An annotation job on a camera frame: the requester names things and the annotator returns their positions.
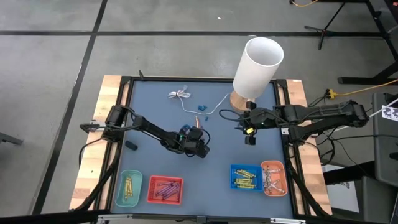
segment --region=white charging cable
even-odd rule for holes
[[[229,93],[227,94],[227,95],[225,95],[224,96],[224,98],[217,104],[217,106],[210,112],[210,113],[199,113],[199,112],[196,112],[196,111],[189,111],[189,110],[186,110],[185,109],[185,107],[184,107],[184,102],[183,102],[183,100],[182,100],[182,98],[189,98],[190,96],[191,96],[191,93],[186,93],[185,92],[185,90],[187,90],[187,86],[186,85],[184,85],[184,88],[182,89],[182,90],[179,90],[179,91],[177,91],[177,92],[170,92],[167,96],[169,97],[169,98],[175,98],[176,96],[181,100],[181,105],[182,105],[182,109],[185,111],[185,112],[188,112],[188,113],[195,113],[195,114],[200,114],[200,115],[210,115],[210,114],[212,114],[216,109],[217,109],[217,107],[220,105],[220,104],[222,104],[223,102],[224,102],[224,100],[226,99],[226,97],[229,95]]]

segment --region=purple crayon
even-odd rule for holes
[[[167,184],[174,184],[174,181],[167,181],[167,182],[163,182],[163,183],[159,183],[157,184],[157,186],[163,186],[163,185],[167,185]]]
[[[169,193],[171,193],[171,192],[173,192],[174,190],[177,190],[177,189],[179,189],[179,188],[180,188],[179,185],[174,185],[173,187],[169,188],[169,189],[166,190],[165,192],[162,192],[161,194],[162,194],[162,195],[167,195],[167,194],[169,194]]]
[[[155,195],[156,195],[156,196],[161,195],[161,194],[163,194],[164,192],[168,191],[170,188],[172,188],[172,186],[168,185],[168,186],[162,188],[161,190],[158,190],[158,191],[155,193]]]
[[[173,192],[168,193],[167,195],[163,196],[163,199],[168,199],[169,197],[173,196],[174,194],[180,192],[180,189],[174,190]]]

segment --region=white cylinder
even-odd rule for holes
[[[260,96],[283,59],[284,50],[277,42],[265,37],[249,40],[235,74],[235,92],[245,98]]]

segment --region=cable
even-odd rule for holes
[[[316,145],[314,145],[314,144],[312,144],[312,143],[310,143],[310,142],[307,142],[307,141],[304,141],[304,143],[305,143],[305,144],[309,144],[309,145],[315,147],[315,148],[318,150],[318,155],[321,154],[321,151],[319,150],[318,146],[316,146]]]
[[[340,146],[343,148],[344,152],[346,153],[348,159],[350,159],[351,162],[353,162],[355,165],[357,165],[358,168],[360,168],[366,176],[370,177],[370,175],[369,175],[364,169],[362,169],[362,167],[361,167],[360,165],[358,165],[358,164],[348,155],[347,150],[344,148],[344,145],[343,145],[341,142],[339,142],[337,139],[332,139],[332,140],[333,140],[333,141],[336,141],[338,144],[340,144]]]
[[[321,96],[321,97],[316,98],[312,103],[308,104],[307,107],[316,106],[316,105],[319,104],[319,102],[321,102],[322,100],[323,100],[323,103],[326,104],[325,98],[326,98],[326,94],[323,95],[323,96]]]
[[[327,141],[327,140],[330,140],[330,136],[331,136],[331,134],[333,134],[335,131],[336,131],[336,128],[337,127],[335,127],[332,131],[331,131],[331,133],[329,134],[329,135],[327,135],[327,134],[325,134],[326,135],[326,139],[325,140],[323,140],[321,143],[319,143],[318,145],[322,145],[325,141]]]
[[[297,4],[297,3],[295,3],[295,2],[291,2],[293,5],[295,5],[295,6],[297,6],[297,7],[307,7],[307,6],[310,6],[310,5],[312,5],[312,4],[314,4],[314,3],[316,3],[318,0],[314,0],[313,2],[310,2],[310,3],[308,3],[308,4],[305,4],[305,5],[300,5],[300,4]]]
[[[191,158],[191,157],[193,157],[194,156],[194,154],[188,154],[187,152],[185,152],[185,155],[187,155],[189,158]]]
[[[224,115],[221,114],[221,112],[224,112],[224,111],[227,111],[227,112],[231,112],[231,113],[233,113],[233,114],[236,114],[236,115],[239,116],[239,118],[236,118],[236,119],[234,119],[234,118],[227,118],[227,117],[225,117]],[[233,110],[229,110],[229,109],[221,109],[221,110],[218,112],[219,116],[222,117],[222,118],[224,118],[224,119],[227,120],[227,121],[245,121],[245,120],[254,118],[254,117],[256,117],[256,116],[259,116],[259,115],[261,115],[261,114],[264,114],[264,113],[267,113],[267,114],[272,115],[273,117],[279,119],[279,120],[280,120],[281,122],[283,122],[283,123],[286,123],[286,124],[289,123],[289,122],[287,122],[286,120],[284,120],[283,118],[281,118],[280,116],[277,116],[276,114],[273,114],[273,113],[268,112],[268,111],[263,111],[262,113],[259,113],[259,114],[256,114],[256,115],[252,115],[252,116],[248,116],[247,118],[243,118],[239,113],[237,113],[237,112],[235,112],[235,111],[233,111]]]
[[[207,136],[209,137],[209,139],[207,140],[207,142],[206,142],[206,144],[205,144],[205,146],[207,146],[207,144],[209,144],[209,142],[210,142],[210,134],[209,134],[209,132],[208,131],[206,131],[206,130],[204,130],[203,128],[200,128],[202,131],[204,131],[204,132],[206,132],[206,134],[207,134]]]
[[[326,162],[321,163],[321,166],[328,165],[333,160],[333,158],[335,158],[335,154],[336,154],[335,143],[330,138],[328,140],[330,141],[331,149],[329,151],[325,152],[324,154],[320,155],[319,160],[323,159],[323,157],[329,153],[331,153],[331,155],[330,155],[330,158]]]
[[[349,93],[335,93],[335,96],[348,96],[348,95],[352,95],[352,94],[355,94],[355,93],[361,93],[361,92],[363,92],[363,91],[366,91],[366,90],[372,90],[372,89],[374,89],[374,88],[379,88],[379,87],[382,87],[382,86],[386,86],[386,85],[389,85],[389,84],[391,84],[391,83],[394,83],[394,82],[398,82],[398,79],[396,79],[396,80],[393,80],[393,81],[390,81],[390,82],[387,82],[387,83],[385,83],[385,84],[381,84],[381,85],[377,85],[377,86],[372,86],[372,87],[369,87],[369,88],[364,88],[364,89],[362,89],[362,90],[356,90],[356,91],[352,91],[352,92],[349,92]]]
[[[349,139],[349,138],[366,138],[366,137],[390,137],[390,138],[398,138],[398,136],[391,135],[391,134],[369,134],[369,135],[363,135],[363,136],[348,136],[348,137],[342,137],[342,138],[335,138],[332,140],[343,140],[343,139]]]
[[[185,90],[187,90],[187,88],[188,87],[186,85],[184,85],[184,88],[182,90],[179,90],[177,92],[174,92],[174,91],[170,92],[167,96],[169,98],[175,98],[177,96],[181,100],[182,109],[185,112],[188,112],[188,113],[195,113],[195,114],[200,114],[200,115],[210,115],[217,109],[217,107],[220,104],[222,104],[224,102],[225,98],[229,95],[229,93],[227,95],[225,95],[224,98],[216,105],[216,107],[214,107],[214,109],[210,113],[199,113],[199,112],[196,112],[196,111],[186,110],[185,107],[184,107],[184,102],[182,101],[182,98],[189,98],[191,96],[191,93],[186,93],[185,92]]]
[[[80,167],[80,164],[81,164],[81,155],[83,154],[84,148],[87,147],[87,146],[89,146],[90,144],[96,143],[96,142],[98,142],[98,141],[100,141],[100,140],[102,140],[102,138],[99,138],[99,139],[97,139],[97,140],[94,140],[94,141],[92,141],[92,142],[89,142],[89,143],[85,144],[85,145],[80,149],[80,152],[79,152],[79,167]]]

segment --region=blue table surface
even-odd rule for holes
[[[196,114],[185,112],[178,98],[167,98],[169,92],[181,90],[184,85],[188,86],[187,92],[192,94],[190,98],[183,99],[185,109],[197,111],[198,105],[206,105],[208,108],[202,113],[213,110],[225,94],[233,90],[232,83],[135,81],[131,107],[137,114],[166,131],[179,131],[185,124],[194,125]],[[264,93],[256,98],[256,103],[259,107],[269,109],[276,105],[272,84],[268,84]],[[170,152],[150,136],[128,131],[125,140],[136,144],[138,150],[132,151],[123,146],[114,191],[119,190],[122,171],[138,170],[144,176],[140,201],[133,208],[119,207],[113,202],[111,212],[292,218],[289,194],[269,197],[264,192],[233,190],[229,187],[231,164],[260,165],[263,161],[278,160],[285,165],[280,129],[260,130],[256,135],[256,145],[248,146],[244,144],[242,132],[234,129],[237,123],[218,115],[220,109],[232,109],[229,97],[213,114],[208,115],[208,121],[205,121],[205,116],[198,115],[202,127],[211,134],[208,145],[210,152],[204,159]],[[183,178],[181,205],[146,201],[152,175]]]

